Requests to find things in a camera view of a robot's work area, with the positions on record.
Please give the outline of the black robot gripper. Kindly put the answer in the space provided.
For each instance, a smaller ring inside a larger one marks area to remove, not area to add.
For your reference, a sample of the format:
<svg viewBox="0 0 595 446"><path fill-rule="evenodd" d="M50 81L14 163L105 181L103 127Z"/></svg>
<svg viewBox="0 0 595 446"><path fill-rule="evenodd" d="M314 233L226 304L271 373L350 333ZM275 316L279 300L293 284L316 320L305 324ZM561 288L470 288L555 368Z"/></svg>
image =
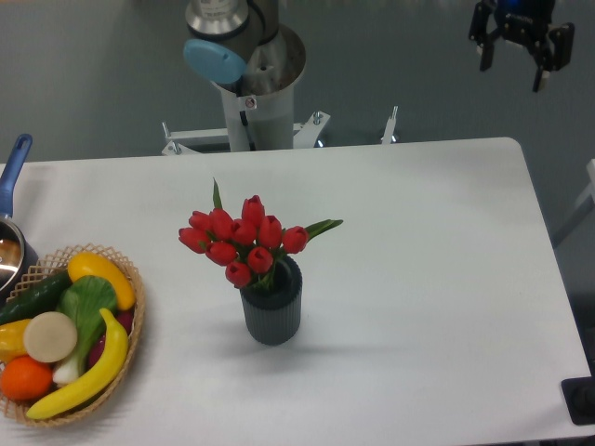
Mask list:
<svg viewBox="0 0 595 446"><path fill-rule="evenodd" d="M555 7L554 0L497 0L478 1L475 4L468 38L480 54L480 71L492 67L495 41L502 36L506 41L521 46L535 46L536 63L533 91L543 89L551 72L561 70L571 61L575 25L566 22L549 26ZM494 15L496 26L487 30Z"/></svg>

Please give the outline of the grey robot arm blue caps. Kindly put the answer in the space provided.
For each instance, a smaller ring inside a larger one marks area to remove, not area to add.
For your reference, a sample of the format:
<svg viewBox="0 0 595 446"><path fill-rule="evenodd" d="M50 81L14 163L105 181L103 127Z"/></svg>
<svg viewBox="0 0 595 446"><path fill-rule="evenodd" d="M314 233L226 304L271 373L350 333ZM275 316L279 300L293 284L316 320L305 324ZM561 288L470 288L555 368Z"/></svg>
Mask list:
<svg viewBox="0 0 595 446"><path fill-rule="evenodd" d="M300 38L279 22L276 1L191 1L185 20L191 34L183 47L187 65L234 95L265 96L282 91L304 71ZM570 63L575 26L552 23L552 1L479 1L469 39L491 68L495 43L503 39L525 48L536 65L534 91L551 72Z"/></svg>

